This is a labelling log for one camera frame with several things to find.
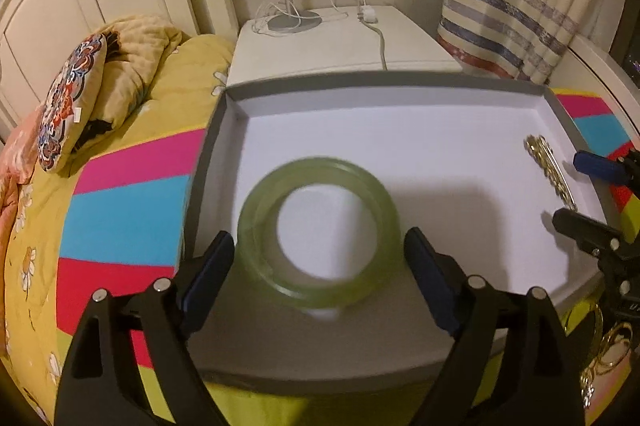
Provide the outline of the tan crumpled blanket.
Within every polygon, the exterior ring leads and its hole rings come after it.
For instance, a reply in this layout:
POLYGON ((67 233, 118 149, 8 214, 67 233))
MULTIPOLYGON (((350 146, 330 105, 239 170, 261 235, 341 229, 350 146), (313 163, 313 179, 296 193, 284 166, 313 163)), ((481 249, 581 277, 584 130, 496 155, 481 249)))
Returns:
POLYGON ((160 66, 189 38, 158 15, 120 17, 98 33, 107 47, 101 86, 76 151, 119 129, 142 104, 160 66))

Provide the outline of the silver lamp stand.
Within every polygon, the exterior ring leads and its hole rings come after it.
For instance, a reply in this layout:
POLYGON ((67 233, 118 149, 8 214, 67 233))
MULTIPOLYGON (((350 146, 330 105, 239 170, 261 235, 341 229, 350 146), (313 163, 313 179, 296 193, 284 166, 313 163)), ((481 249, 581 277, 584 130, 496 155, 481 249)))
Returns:
POLYGON ((322 18, 312 10, 298 9, 294 0, 283 0, 283 6, 274 8, 278 13, 267 22, 272 33, 295 34, 320 26, 322 18))

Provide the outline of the green jade bangle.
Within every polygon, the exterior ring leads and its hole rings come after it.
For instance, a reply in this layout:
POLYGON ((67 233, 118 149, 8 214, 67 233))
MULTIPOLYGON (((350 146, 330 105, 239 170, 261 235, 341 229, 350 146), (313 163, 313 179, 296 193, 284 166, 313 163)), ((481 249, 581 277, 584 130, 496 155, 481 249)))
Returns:
POLYGON ((354 305, 402 264, 399 216, 385 187, 362 167, 305 157, 266 175, 236 227, 247 279, 305 310, 354 305))

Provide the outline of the pink folded quilt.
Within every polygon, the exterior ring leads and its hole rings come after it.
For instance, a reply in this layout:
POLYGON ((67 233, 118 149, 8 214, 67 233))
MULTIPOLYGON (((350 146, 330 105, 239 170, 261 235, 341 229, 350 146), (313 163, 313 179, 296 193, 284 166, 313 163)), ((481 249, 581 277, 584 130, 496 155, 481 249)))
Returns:
POLYGON ((9 357, 6 324, 6 252, 14 227, 22 230, 26 209, 32 204, 29 185, 38 161, 37 138, 44 111, 41 102, 11 131, 1 150, 1 356, 9 357))

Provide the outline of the white bedside table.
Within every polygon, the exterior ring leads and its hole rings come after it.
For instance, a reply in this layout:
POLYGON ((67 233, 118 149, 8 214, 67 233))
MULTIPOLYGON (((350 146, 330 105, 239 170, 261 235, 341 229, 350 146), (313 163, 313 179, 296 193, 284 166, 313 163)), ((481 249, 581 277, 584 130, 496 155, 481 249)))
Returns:
POLYGON ((320 73, 435 71, 459 73, 460 64, 408 16, 393 6, 375 6, 367 28, 355 6, 320 8, 317 27, 296 33, 268 29, 268 19, 244 24, 236 44, 227 84, 320 73))

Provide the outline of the grey shallow cardboard tray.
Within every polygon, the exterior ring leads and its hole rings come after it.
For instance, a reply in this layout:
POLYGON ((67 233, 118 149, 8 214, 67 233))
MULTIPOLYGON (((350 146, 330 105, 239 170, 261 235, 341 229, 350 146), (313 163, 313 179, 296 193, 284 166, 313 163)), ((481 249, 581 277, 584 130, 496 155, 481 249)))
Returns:
POLYGON ((427 72, 221 88, 193 178, 184 253, 230 233, 235 262, 188 344, 201 376, 271 394, 431 380, 451 348, 405 262, 419 228, 499 290, 559 310, 599 281, 552 227, 562 198, 525 148, 548 141, 578 211, 617 225, 579 174, 576 121, 548 88, 427 72))

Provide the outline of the colourful striped blanket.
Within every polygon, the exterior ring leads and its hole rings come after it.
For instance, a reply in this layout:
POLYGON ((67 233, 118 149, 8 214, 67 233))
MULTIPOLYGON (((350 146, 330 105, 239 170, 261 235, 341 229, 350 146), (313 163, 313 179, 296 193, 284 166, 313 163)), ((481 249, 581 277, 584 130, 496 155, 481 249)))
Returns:
POLYGON ((602 277, 553 228, 547 140, 578 211, 638 200, 576 171, 632 144, 598 95, 426 76, 228 88, 169 129, 157 102, 82 169, 58 253, 59 425, 445 425, 509 351, 500 296, 544 352, 507 425, 577 425, 559 314, 602 277))

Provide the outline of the silver rhinestone jewelry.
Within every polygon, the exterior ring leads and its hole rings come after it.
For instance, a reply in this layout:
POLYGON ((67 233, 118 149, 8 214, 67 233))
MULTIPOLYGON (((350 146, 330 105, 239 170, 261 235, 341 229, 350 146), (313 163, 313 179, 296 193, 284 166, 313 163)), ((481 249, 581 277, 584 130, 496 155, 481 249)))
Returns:
POLYGON ((580 395, 582 396, 582 406, 589 409, 594 395, 594 370, 592 366, 587 366, 580 373, 580 395))

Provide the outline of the gold safety pin brooch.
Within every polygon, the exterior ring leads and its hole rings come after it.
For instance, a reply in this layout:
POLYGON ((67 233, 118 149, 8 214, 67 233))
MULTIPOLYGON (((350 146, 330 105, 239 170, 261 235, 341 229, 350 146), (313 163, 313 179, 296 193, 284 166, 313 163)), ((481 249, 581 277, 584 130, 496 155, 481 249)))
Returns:
POLYGON ((524 139, 524 147, 538 166, 544 171, 544 176, 549 180, 556 195, 563 204, 572 211, 577 211, 577 204, 570 190, 570 185, 562 172, 559 162, 555 159, 549 142, 542 135, 528 135, 524 139))

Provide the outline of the embroidered round cushion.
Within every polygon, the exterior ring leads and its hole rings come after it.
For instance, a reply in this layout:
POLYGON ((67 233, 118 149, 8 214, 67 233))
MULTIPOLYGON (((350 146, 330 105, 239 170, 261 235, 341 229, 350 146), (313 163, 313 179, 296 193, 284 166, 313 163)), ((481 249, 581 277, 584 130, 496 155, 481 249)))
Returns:
POLYGON ((67 163, 98 99, 107 54, 106 36, 81 41, 52 82, 37 137, 38 161, 56 173, 67 163))

